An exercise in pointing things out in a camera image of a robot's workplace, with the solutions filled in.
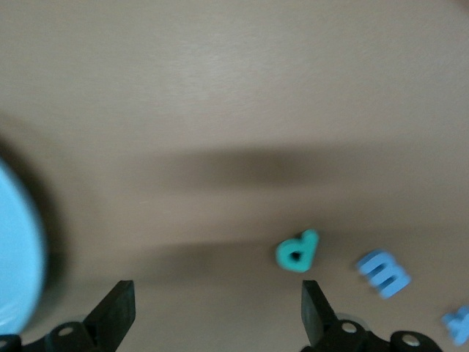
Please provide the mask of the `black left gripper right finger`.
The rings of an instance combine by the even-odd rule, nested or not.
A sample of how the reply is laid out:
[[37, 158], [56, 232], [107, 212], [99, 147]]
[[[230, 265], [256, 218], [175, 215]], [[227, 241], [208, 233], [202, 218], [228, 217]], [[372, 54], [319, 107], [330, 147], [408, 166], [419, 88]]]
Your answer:
[[302, 282], [301, 318], [309, 340], [301, 352], [443, 352], [416, 331], [395, 331], [384, 340], [354, 320], [338, 318], [314, 280]]

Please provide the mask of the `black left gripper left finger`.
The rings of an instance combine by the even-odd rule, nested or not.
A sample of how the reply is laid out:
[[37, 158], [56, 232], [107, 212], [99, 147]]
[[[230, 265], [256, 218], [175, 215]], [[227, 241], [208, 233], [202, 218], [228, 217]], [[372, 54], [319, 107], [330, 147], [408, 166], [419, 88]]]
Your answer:
[[58, 325], [29, 344], [16, 334], [0, 335], [0, 352], [117, 352], [135, 319], [134, 282], [122, 280], [83, 321]]

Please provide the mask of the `blue foam letter m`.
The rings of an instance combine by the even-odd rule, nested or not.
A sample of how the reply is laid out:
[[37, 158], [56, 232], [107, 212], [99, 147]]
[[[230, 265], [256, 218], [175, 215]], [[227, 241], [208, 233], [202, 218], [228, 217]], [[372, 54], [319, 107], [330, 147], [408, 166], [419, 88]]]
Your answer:
[[375, 249], [362, 257], [356, 268], [383, 299], [394, 296], [411, 283], [410, 275], [395, 257], [382, 249]]

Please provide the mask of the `teal foam letter p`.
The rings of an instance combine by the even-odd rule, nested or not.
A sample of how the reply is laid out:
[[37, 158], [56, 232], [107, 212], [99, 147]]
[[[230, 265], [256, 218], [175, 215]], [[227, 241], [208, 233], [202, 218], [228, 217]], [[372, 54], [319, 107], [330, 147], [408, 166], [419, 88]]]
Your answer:
[[276, 247], [276, 263], [286, 271], [307, 272], [313, 263], [320, 237], [313, 229], [305, 230], [298, 238], [290, 238]]

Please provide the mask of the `blue plate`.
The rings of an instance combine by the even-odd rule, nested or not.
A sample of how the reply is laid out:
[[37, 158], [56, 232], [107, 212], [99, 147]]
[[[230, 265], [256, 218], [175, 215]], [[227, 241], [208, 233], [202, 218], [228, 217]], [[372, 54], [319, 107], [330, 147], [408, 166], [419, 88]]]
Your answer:
[[20, 334], [34, 315], [45, 285], [46, 249], [30, 193], [0, 158], [0, 334]]

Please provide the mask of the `blue foam letter x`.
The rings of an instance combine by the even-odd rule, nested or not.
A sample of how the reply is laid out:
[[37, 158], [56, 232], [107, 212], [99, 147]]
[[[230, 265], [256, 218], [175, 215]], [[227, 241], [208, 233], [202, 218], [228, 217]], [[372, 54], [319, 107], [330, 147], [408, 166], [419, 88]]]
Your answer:
[[456, 346], [464, 345], [469, 340], [469, 305], [445, 314], [441, 321]]

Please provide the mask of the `brown table mat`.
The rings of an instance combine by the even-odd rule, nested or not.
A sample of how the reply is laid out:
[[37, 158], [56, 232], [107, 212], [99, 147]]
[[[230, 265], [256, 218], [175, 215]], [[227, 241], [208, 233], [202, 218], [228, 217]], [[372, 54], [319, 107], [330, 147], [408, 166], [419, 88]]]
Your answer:
[[[469, 352], [441, 322], [469, 304], [469, 0], [0, 0], [0, 153], [51, 227], [27, 342], [132, 279], [119, 352], [298, 352], [315, 279]], [[388, 299], [375, 249], [411, 277]]]

